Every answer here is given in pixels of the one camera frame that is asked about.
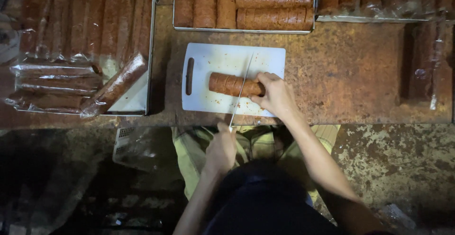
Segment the cutting board handle hole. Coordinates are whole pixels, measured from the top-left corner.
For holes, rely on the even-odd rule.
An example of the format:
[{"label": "cutting board handle hole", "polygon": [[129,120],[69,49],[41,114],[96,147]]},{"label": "cutting board handle hole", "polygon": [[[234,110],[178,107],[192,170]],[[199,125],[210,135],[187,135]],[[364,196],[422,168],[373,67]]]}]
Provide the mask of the cutting board handle hole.
[{"label": "cutting board handle hole", "polygon": [[188,59],[188,66],[187,66],[187,84],[185,85],[186,87],[186,93],[187,96],[191,95],[191,87],[193,85],[193,68],[194,68],[194,59],[189,58]]}]

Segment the stainless steel tray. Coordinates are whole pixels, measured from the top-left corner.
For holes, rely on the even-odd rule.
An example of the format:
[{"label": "stainless steel tray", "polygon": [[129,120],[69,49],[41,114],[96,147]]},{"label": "stainless steel tray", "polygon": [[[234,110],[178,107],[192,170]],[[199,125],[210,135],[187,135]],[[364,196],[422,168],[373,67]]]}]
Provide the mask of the stainless steel tray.
[{"label": "stainless steel tray", "polygon": [[[313,10],[316,13],[316,0],[313,0]],[[311,30],[256,30],[256,29],[226,29],[226,28],[187,28],[187,27],[175,27],[174,25],[174,12],[175,5],[173,4],[172,12],[172,26],[176,30],[185,31],[210,31],[210,32],[242,32],[242,33],[268,33],[268,34],[309,34],[314,30],[315,15],[313,15],[313,27]]]},{"label": "stainless steel tray", "polygon": [[138,81],[136,81],[133,84],[133,86],[125,94],[122,95],[122,97],[108,110],[108,112],[106,114],[102,114],[102,116],[145,116],[150,112],[153,35],[155,31],[155,8],[156,0],[153,0],[151,5],[150,52],[148,55],[148,70],[144,75],[142,75],[138,79]]}]

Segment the knife blade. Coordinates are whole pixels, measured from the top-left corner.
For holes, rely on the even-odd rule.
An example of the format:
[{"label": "knife blade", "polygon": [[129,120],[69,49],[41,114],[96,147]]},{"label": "knife blade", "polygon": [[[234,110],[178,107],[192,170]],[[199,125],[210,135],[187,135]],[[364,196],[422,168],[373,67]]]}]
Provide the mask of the knife blade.
[{"label": "knife blade", "polygon": [[245,76],[243,77],[243,83],[242,83],[242,87],[240,88],[240,94],[238,94],[237,103],[234,106],[234,112],[232,112],[231,122],[229,123],[229,131],[231,131],[231,132],[232,132],[232,121],[234,120],[234,115],[237,111],[238,103],[240,102],[240,96],[242,95],[243,85],[245,85],[245,80],[247,79],[248,70],[250,69],[251,61],[253,61],[253,56],[254,56],[254,52],[251,54],[250,62],[248,63],[248,67],[247,67],[247,72],[245,73]]}]

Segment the hand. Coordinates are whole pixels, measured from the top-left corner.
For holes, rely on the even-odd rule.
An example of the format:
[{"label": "hand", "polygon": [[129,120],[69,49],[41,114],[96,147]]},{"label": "hand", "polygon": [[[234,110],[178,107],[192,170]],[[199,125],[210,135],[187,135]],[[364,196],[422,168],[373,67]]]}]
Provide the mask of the hand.
[{"label": "hand", "polygon": [[232,169],[237,153],[235,129],[229,131],[225,123],[218,123],[218,133],[207,147],[205,171],[209,174],[225,175]]},{"label": "hand", "polygon": [[283,122],[289,121],[294,114],[300,113],[295,103],[292,85],[287,84],[274,73],[259,72],[256,79],[264,84],[265,95],[264,97],[251,96],[252,102],[270,111]]}]

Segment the rusty table surface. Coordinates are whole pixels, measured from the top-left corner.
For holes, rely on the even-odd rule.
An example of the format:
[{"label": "rusty table surface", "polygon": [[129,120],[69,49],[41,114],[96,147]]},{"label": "rusty table surface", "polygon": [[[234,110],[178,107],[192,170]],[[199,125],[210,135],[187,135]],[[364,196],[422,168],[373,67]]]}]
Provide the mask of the rusty table surface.
[{"label": "rusty table surface", "polygon": [[[152,114],[140,117],[76,115],[16,111],[0,103],[0,129],[69,127],[213,126],[230,114],[184,111],[181,83],[189,42],[286,49],[285,80],[293,84],[297,103],[312,124],[450,123],[452,69],[438,70],[437,108],[401,100],[403,64],[409,63],[409,32],[399,23],[316,23],[309,35],[176,31],[172,0],[156,7],[151,96]],[[447,26],[446,56],[453,48]],[[2,96],[13,84],[0,68]],[[236,125],[277,124],[276,118],[236,115]]]}]

